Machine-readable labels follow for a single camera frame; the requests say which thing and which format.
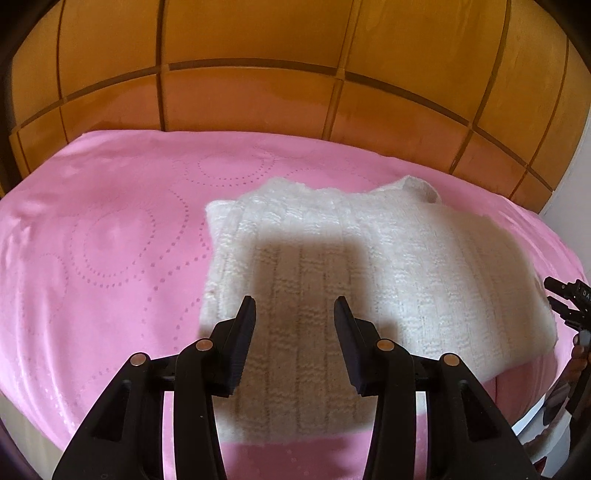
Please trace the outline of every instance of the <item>bed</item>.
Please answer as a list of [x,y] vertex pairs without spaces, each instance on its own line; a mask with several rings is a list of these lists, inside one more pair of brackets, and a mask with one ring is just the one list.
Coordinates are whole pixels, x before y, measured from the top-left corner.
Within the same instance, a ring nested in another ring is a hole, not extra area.
[[[171,355],[196,338],[212,255],[204,217],[209,201],[236,198],[275,176],[358,192],[408,174],[427,180],[447,205],[488,215],[512,232],[542,276],[583,278],[578,259],[535,214],[427,167],[282,135],[92,132],[54,155],[0,204],[7,272],[0,288],[0,352],[9,367],[0,373],[4,394],[64,449],[130,353]],[[486,385],[511,423],[542,397],[570,356],[573,332],[563,322],[557,326],[553,353]],[[171,438],[170,422],[164,436]],[[341,471],[335,478],[355,478],[364,464],[358,453],[368,442],[365,432],[281,446],[224,445],[223,454],[230,474],[240,471],[244,478],[265,478],[273,468],[287,478],[304,472],[332,478],[334,469]],[[421,458],[426,439],[418,445]],[[281,454],[274,455],[275,449]],[[329,465],[318,461],[323,455],[358,461]],[[263,467],[260,458],[267,456],[278,463]],[[172,465],[169,441],[169,475]]]
[[[511,231],[540,275],[584,278],[532,212],[573,156],[591,75],[532,0],[474,2],[457,15],[460,3],[426,11],[420,2],[302,2],[288,15],[268,2],[241,3],[238,14],[202,2],[66,0],[43,15],[9,70],[6,120],[24,181],[11,192],[3,181],[0,202],[0,244],[17,249],[5,255],[24,271],[34,262],[60,286],[47,290],[47,277],[30,274],[21,277],[31,282],[25,289],[2,279],[4,294],[28,297],[3,299],[11,314],[0,355],[12,367],[0,390],[8,410],[18,407],[57,446],[52,460],[25,452],[43,477],[130,351],[148,345],[160,356],[193,341],[211,255],[203,206],[270,176],[365,191],[412,174],[448,205]],[[129,228],[118,241],[142,246],[113,257],[116,239],[101,232],[121,225]],[[112,257],[127,270],[106,269]],[[61,303],[82,287],[86,310]],[[63,305],[85,320],[61,322]],[[129,322],[121,329],[120,315]],[[511,423],[569,357],[573,332],[557,325],[554,354],[487,384]],[[100,350],[88,348],[115,326]],[[14,437],[29,428],[19,424],[10,424]],[[286,478],[357,478],[368,438],[234,445],[224,456],[231,478],[270,478],[273,469]],[[261,470],[265,458],[277,464]]]

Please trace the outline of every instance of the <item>metal pivot pin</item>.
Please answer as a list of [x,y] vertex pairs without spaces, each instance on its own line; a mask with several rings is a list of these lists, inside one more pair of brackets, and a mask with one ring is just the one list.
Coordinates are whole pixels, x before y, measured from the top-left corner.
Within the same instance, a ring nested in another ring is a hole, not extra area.
[[145,361],[146,356],[143,353],[136,353],[131,357],[129,363],[131,363],[134,367],[139,367],[140,365],[143,365]]
[[450,367],[457,367],[460,364],[460,358],[453,353],[448,353],[443,357],[443,361]]
[[389,340],[387,338],[382,338],[382,339],[378,340],[378,343],[376,343],[376,346],[382,352],[391,352],[392,350],[394,350],[395,343],[392,340]]
[[209,338],[202,338],[201,340],[197,341],[195,347],[200,352],[207,352],[211,350],[213,347],[213,342]]

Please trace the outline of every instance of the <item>white knitted blanket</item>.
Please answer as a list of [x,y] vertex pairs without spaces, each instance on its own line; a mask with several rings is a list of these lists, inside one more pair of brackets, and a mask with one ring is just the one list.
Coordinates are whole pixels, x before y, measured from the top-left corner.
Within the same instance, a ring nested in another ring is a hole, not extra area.
[[444,206],[422,180],[347,194],[272,179],[210,203],[207,221],[215,254],[200,335],[244,295],[257,311],[242,382],[214,400],[223,442],[371,428],[375,398],[350,385],[335,332],[339,295],[382,337],[430,358],[455,352],[481,381],[556,342],[543,286],[510,234]]

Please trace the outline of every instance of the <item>pink blanket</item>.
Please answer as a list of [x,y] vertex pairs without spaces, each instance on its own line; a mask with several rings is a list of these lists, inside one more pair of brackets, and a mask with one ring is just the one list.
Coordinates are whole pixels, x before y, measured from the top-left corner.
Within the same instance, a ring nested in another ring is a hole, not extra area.
[[[86,134],[0,202],[0,388],[58,447],[130,354],[179,352],[196,339],[212,254],[204,206],[283,176],[361,192],[404,175],[445,203],[511,231],[540,276],[584,278],[576,256],[537,215],[474,185],[357,148],[235,132]],[[570,356],[557,322],[554,353],[487,387],[510,422],[551,385]],[[417,458],[424,463],[425,419]],[[174,478],[170,404],[164,458]],[[289,445],[223,445],[230,480],[357,479],[370,432]]]

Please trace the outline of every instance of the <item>fabric texture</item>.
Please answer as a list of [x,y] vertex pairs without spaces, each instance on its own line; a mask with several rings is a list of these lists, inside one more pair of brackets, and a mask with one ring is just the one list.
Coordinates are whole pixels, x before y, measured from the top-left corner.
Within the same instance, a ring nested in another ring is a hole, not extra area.
[[424,180],[347,194],[277,178],[206,211],[214,256],[200,336],[244,295],[257,304],[242,383],[214,399],[223,442],[371,428],[375,398],[356,394],[336,336],[341,295],[383,338],[429,358],[454,352],[482,382],[556,342],[541,280],[510,234],[442,205]]
[[[272,177],[356,193],[406,175],[428,181],[445,205],[491,218],[540,277],[584,279],[580,261],[537,215],[421,165],[283,135],[92,132],[0,200],[0,390],[64,449],[131,354],[174,355],[197,337],[212,254],[208,203],[237,199]],[[570,358],[574,332],[560,319],[557,328],[552,352],[485,384],[511,423]],[[167,479],[171,419],[167,397]],[[222,455],[230,480],[350,480],[363,474],[370,437],[367,430],[287,445],[222,443]],[[426,447],[420,416],[417,465]]]

